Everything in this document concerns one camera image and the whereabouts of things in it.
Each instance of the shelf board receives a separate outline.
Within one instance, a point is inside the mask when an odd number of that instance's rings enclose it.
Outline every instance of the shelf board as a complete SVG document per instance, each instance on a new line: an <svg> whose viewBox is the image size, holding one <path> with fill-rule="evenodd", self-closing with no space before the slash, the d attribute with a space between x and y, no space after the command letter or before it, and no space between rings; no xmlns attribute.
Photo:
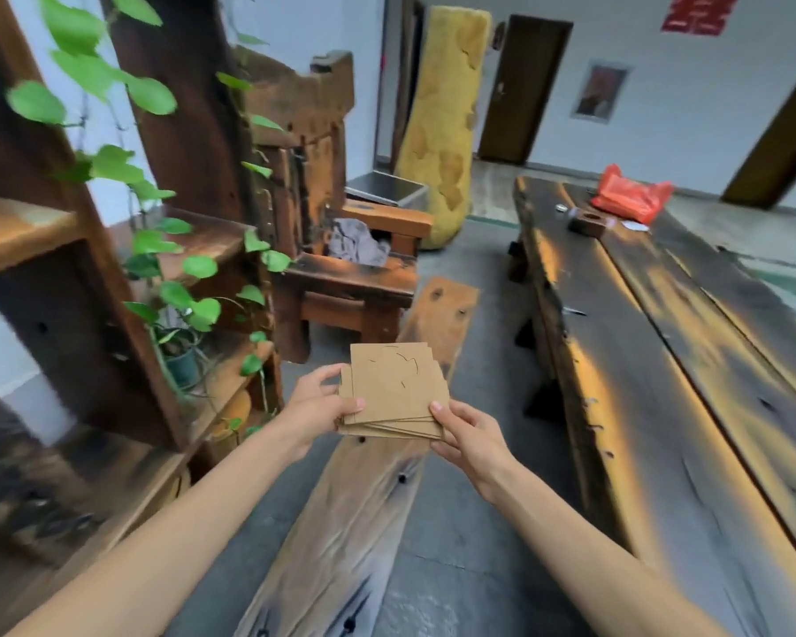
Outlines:
<svg viewBox="0 0 796 637"><path fill-rule="evenodd" d="M73 212L0 198L0 271L80 238Z"/></svg>
<svg viewBox="0 0 796 637"><path fill-rule="evenodd" d="M210 432L213 423L222 414L233 396L239 393L255 377L239 375L239 367L248 353L253 353L254 345L247 336L220 331L213 347L208 353L210 361L214 363L214 370L207 378L206 389L193 407L187 409L185 422L189 429L189 453L194 453L199 444ZM259 342L256 356L265 363L274 353L273 342Z"/></svg>
<svg viewBox="0 0 796 637"><path fill-rule="evenodd" d="M227 259L244 250L244 231L247 229L241 223L215 219L212 216L198 215L193 212L164 207L161 213L164 216L182 219L190 223L192 231L189 234L166 235L171 241L176 241L184 250L178 254L160 254L159 265L162 269L163 279L179 281L185 286L191 286L199 280L183 272L183 260L191 255L211 257L221 265ZM156 220L160 215L152 214ZM125 259L131 254L133 233L130 222L117 223L109 228L109 236L115 244L118 256ZM143 281L131 282L133 292L138 300L147 296L147 285Z"/></svg>
<svg viewBox="0 0 796 637"><path fill-rule="evenodd" d="M86 509L107 519L62 568L0 545L0 635L128 535L186 462L183 453L84 425L74 427L57 449L92 491Z"/></svg>

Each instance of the live edge table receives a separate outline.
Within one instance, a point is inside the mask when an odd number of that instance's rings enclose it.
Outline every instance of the live edge table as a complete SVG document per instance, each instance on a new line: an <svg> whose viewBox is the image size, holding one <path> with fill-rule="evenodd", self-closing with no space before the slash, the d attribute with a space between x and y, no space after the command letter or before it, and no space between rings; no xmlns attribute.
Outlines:
<svg viewBox="0 0 796 637"><path fill-rule="evenodd" d="M558 207L585 188L513 196L538 386L562 396L591 521L729 633L796 635L794 314L666 211L596 239Z"/></svg>

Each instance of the crumpled cloth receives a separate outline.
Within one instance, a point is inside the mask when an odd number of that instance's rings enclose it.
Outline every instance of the crumpled cloth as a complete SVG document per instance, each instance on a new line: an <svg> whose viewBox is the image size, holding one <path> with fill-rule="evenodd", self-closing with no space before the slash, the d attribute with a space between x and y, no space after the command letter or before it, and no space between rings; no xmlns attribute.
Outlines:
<svg viewBox="0 0 796 637"><path fill-rule="evenodd" d="M375 239L359 219L333 219L328 249L332 257L367 266L385 265L390 254L390 245Z"/></svg>

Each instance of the red wall decoration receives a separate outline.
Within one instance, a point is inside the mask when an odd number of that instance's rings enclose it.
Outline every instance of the red wall decoration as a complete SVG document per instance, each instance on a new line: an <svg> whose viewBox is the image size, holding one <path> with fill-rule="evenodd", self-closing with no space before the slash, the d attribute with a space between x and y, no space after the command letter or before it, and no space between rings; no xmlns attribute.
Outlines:
<svg viewBox="0 0 796 637"><path fill-rule="evenodd" d="M672 0L661 31L719 35L737 0Z"/></svg>

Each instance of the chair backrest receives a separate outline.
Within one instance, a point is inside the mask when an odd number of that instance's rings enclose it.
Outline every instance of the chair backrest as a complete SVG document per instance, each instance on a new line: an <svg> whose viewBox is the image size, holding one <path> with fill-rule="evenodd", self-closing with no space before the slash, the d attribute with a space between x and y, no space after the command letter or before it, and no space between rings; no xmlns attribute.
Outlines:
<svg viewBox="0 0 796 637"><path fill-rule="evenodd" d="M310 73L239 47L237 60L252 88L244 93L250 115L281 130L252 122L255 162L272 169L270 200L258 199L270 214L275 247L293 258L325 252L333 219L344 204L344 117L354 106L354 63L350 52L313 58Z"/></svg>

